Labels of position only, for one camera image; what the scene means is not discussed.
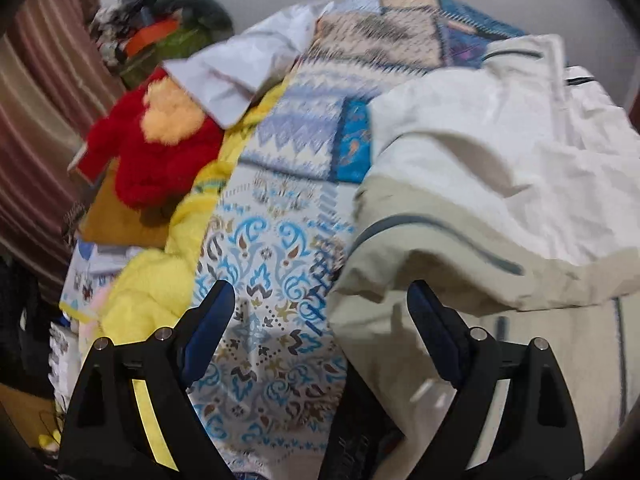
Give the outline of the dark green stuffed cushion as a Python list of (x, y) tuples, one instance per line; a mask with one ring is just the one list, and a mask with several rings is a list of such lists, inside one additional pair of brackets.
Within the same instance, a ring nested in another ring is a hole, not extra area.
[(183, 24), (202, 26), (210, 32), (234, 32), (230, 14), (217, 0), (156, 0), (153, 10), (158, 14), (180, 12)]

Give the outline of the white and beige jacket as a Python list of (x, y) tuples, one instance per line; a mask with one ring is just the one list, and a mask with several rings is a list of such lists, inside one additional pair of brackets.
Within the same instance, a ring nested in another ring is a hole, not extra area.
[(639, 137), (560, 37), (490, 44), (368, 106), (372, 165), (329, 296), (348, 362), (400, 431), (374, 471), (405, 479), (454, 387), (421, 340), (422, 280), (489, 338), (546, 342), (593, 465), (639, 394)]

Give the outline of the colourful picture book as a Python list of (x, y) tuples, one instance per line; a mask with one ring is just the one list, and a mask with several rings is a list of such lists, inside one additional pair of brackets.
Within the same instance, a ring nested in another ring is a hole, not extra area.
[(138, 246), (104, 245), (78, 240), (58, 302), (66, 318), (81, 321), (88, 316), (94, 295), (111, 284), (139, 252), (142, 252), (142, 248)]

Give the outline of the orange box on pile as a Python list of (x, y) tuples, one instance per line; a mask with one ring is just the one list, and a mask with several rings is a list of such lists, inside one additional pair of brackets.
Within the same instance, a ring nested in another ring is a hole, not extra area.
[(155, 44), (179, 28), (179, 22), (173, 18), (159, 21), (153, 25), (145, 26), (139, 29), (134, 36), (132, 36), (125, 46), (125, 53), (128, 58), (136, 55), (151, 44)]

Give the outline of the white shirt on bed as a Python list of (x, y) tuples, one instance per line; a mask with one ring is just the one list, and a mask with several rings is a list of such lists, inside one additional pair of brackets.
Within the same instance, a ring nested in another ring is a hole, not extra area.
[(163, 62), (171, 79), (218, 126), (234, 126), (254, 99), (281, 81), (314, 38), (331, 0), (294, 4), (183, 60)]

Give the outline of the green patterned storage box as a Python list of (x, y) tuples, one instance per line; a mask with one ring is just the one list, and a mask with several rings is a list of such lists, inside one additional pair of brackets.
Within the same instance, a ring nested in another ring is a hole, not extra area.
[(148, 79), (161, 62), (188, 58), (212, 42), (212, 36), (204, 28), (178, 29), (128, 58), (119, 69), (118, 76), (128, 89), (136, 88)]

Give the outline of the blue patchwork bed quilt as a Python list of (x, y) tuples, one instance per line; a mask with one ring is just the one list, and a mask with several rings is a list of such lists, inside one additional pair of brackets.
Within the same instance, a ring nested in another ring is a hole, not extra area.
[(314, 479), (347, 377), (326, 297), (354, 237), (370, 167), (367, 106), (447, 66), (475, 67), (520, 30), (458, 0), (314, 1), (282, 10), (302, 54), (216, 205), (193, 297), (235, 307), (190, 398), (240, 479)]

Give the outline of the red plush toy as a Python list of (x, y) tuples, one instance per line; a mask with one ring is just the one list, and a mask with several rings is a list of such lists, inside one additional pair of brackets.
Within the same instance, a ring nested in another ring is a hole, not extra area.
[(223, 140), (224, 129), (159, 67), (93, 124), (70, 170), (93, 183), (116, 162), (119, 201), (159, 207), (190, 191)]

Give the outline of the striped red curtain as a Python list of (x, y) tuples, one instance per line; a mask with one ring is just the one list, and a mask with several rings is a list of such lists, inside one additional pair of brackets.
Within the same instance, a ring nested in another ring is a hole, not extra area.
[(67, 167), (124, 89), (89, 34), (100, 0), (11, 0), (1, 13), (1, 244), (57, 300), (85, 185)]

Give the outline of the yellow fleece blanket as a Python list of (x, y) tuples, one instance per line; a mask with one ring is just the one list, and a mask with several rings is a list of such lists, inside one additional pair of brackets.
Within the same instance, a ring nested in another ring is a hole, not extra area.
[(144, 341), (161, 327), (175, 326), (190, 307), (196, 264), (210, 215), (245, 145), (287, 86), (282, 81), (267, 91), (226, 131), (218, 158), (198, 172), (189, 193), (172, 214), (165, 247), (142, 250), (111, 285), (96, 293), (90, 304), (96, 309), (96, 318), (82, 323), (79, 330), (81, 359), (100, 337), (110, 338), (114, 344)]

